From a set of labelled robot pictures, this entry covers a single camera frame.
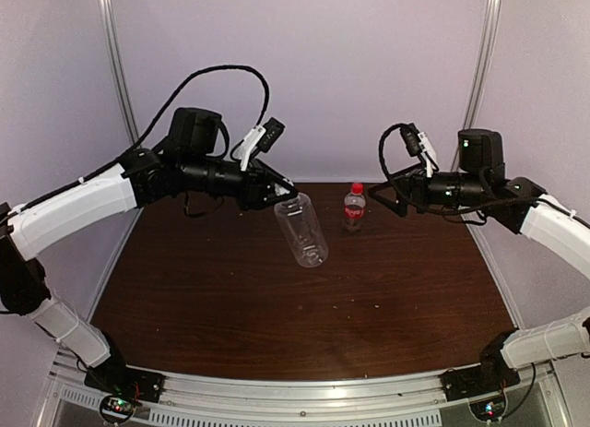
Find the white bottle cap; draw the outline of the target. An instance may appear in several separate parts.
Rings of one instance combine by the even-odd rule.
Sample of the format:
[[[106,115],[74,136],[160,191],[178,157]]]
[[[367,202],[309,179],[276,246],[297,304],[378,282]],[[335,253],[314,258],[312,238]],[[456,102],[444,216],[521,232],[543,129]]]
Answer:
[[[292,184],[275,184],[274,191],[276,204],[295,199],[299,194],[299,190]]]

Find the large clear plastic bottle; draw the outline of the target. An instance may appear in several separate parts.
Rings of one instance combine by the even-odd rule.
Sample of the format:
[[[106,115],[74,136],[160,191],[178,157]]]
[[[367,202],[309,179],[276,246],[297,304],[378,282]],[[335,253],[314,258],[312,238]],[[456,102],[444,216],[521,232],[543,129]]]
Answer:
[[[329,250],[311,199],[299,193],[276,204],[274,213],[297,263],[306,268],[322,265]]]

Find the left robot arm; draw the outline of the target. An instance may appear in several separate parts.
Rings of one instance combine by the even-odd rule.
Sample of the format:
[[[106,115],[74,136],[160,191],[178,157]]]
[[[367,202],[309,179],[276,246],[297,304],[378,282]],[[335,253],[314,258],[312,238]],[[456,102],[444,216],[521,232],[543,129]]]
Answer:
[[[154,148],[126,152],[108,168],[63,191],[28,204],[1,206],[1,303],[4,314],[26,316],[70,349],[99,385],[114,394],[133,383],[131,369],[114,342],[53,295],[39,254],[110,216],[145,208],[166,197],[205,193],[232,197],[241,210],[261,210],[292,199],[292,183],[257,156],[268,152],[285,126],[276,118],[254,126],[235,160],[213,153],[218,136],[229,135],[222,117],[204,109],[179,108]]]

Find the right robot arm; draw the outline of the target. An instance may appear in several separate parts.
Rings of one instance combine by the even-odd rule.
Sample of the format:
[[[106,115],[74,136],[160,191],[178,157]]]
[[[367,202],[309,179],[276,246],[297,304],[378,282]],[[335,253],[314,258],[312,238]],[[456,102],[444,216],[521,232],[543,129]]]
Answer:
[[[500,133],[464,129],[457,140],[459,168],[443,172],[426,134],[413,124],[388,127],[377,148],[385,180],[371,187],[369,196],[400,218],[414,208],[443,219],[475,213],[478,226],[494,219],[587,276],[588,223],[540,185],[506,177]],[[500,334],[481,352],[472,381],[489,392],[524,366],[588,353],[589,311],[583,309],[544,326]]]

